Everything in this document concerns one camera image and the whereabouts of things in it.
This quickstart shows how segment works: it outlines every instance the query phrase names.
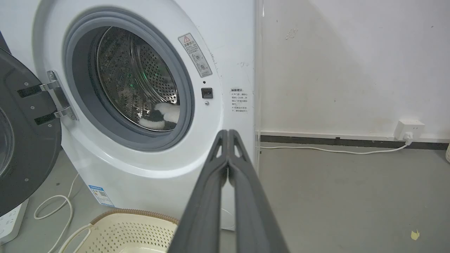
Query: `warning sticker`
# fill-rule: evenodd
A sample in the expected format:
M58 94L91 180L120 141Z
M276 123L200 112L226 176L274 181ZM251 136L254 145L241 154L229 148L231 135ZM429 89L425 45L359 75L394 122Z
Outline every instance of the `warning sticker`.
M109 199L108 195L106 195L106 192L103 190L102 187L90 185L89 188L94 194L94 196L97 198L97 200L100 202L100 204L115 207L114 204Z
M240 88L231 88L231 110L235 113L248 113L248 94Z
M212 71L209 68L209 64L208 62L206 62L206 59L203 56L202 51L198 47L192 35L190 33L185 34L183 36L178 37L178 40L191 57L191 60L194 63L195 67L197 68L200 77L212 75Z

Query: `white power strip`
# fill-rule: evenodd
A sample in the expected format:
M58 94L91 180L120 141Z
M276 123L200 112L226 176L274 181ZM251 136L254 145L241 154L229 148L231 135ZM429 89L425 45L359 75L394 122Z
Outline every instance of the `white power strip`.
M20 225L22 224L27 205L28 199L0 217L0 245L11 241L19 234Z

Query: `gray floor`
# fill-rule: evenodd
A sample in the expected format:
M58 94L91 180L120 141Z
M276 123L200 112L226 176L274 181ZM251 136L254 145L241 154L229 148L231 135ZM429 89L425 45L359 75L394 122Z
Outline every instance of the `gray floor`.
M291 252L449 252L450 164L444 154L411 149L372 155L263 150L260 179ZM19 236L0 246L0 252L45 253L53 246L67 222L68 206L39 221L33 212L48 197L67 194L75 175L62 152L30 198ZM74 193L74 218L63 240L110 209L97 204L81 180ZM41 215L60 203L55 200ZM410 234L416 229L420 237L413 241ZM235 252L234 233L221 233L220 249Z

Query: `laundry basket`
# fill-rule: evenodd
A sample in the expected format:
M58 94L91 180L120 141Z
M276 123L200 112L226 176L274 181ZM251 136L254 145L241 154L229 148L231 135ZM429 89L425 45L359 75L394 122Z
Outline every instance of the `laundry basket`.
M166 252L178 222L175 218L155 212L112 210L75 231L59 252L64 252L69 243L84 230L89 231L75 249L77 253Z

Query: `front-loading washing machine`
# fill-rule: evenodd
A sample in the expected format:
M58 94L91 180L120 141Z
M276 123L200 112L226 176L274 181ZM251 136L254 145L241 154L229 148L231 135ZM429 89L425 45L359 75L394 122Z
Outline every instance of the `front-loading washing machine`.
M41 185L60 144L100 204L176 218L219 130L255 156L254 1L2 5L0 215ZM230 185L221 217L234 229Z

